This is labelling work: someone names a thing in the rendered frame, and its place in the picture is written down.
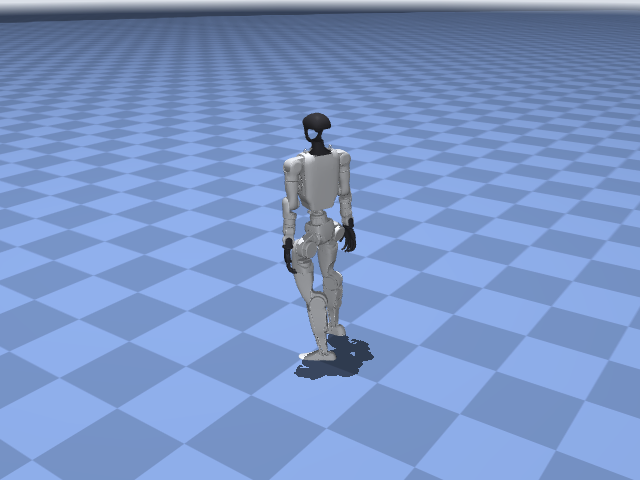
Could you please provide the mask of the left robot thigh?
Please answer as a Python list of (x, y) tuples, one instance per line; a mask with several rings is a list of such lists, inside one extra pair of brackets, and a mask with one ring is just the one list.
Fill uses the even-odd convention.
[(313, 290), (314, 265), (310, 258), (317, 252), (316, 237), (314, 234), (306, 233), (300, 239), (295, 240), (291, 253), (292, 268), (296, 269), (294, 274), (298, 290), (310, 307), (310, 301), (315, 296), (320, 296), (325, 300), (327, 306), (327, 296), (321, 291)]

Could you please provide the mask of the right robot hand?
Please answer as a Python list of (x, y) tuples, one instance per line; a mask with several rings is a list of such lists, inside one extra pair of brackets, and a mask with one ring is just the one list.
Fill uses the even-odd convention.
[(352, 252), (356, 248), (356, 240), (355, 240), (356, 236), (353, 230), (353, 227), (354, 227), (353, 218), (349, 218), (348, 225), (349, 226), (343, 225), (343, 227), (345, 228), (345, 232), (343, 237), (339, 240), (339, 242), (341, 242), (345, 236), (345, 245), (341, 249), (341, 250), (344, 250), (347, 247), (347, 249), (344, 252), (350, 252), (350, 251)]

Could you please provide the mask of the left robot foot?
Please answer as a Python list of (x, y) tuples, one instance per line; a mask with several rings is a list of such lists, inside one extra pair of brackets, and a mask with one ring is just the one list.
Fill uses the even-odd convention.
[[(313, 352), (309, 352), (309, 353), (302, 353), (299, 355), (299, 358), (302, 360), (329, 360), (329, 361), (333, 361), (335, 360), (336, 354), (333, 351), (327, 351), (327, 355), (326, 356), (321, 356), (319, 355), (319, 350), (313, 351)], [(322, 353), (322, 352), (321, 352)], [(323, 353), (322, 353), (323, 354)], [(324, 353), (326, 354), (326, 353)]]

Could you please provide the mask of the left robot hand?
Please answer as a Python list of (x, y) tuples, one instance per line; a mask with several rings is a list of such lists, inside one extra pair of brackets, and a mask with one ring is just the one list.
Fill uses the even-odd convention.
[(287, 238), (285, 240), (285, 245), (282, 245), (282, 248), (284, 248), (284, 260), (286, 262), (288, 271), (292, 274), (296, 274), (296, 269), (291, 268), (290, 265), (290, 263), (292, 262), (290, 251), (291, 249), (293, 249), (293, 240), (291, 238)]

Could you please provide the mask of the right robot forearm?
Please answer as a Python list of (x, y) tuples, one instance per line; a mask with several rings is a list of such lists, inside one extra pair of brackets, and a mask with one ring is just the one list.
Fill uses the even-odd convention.
[[(349, 194), (344, 196), (339, 196), (339, 202), (340, 202), (340, 215), (342, 217), (342, 220), (341, 220), (342, 224), (349, 226), (348, 220), (349, 218), (353, 218), (352, 208), (351, 208), (351, 202), (352, 202), (351, 190)], [(353, 218), (353, 222), (354, 222), (354, 218)]]

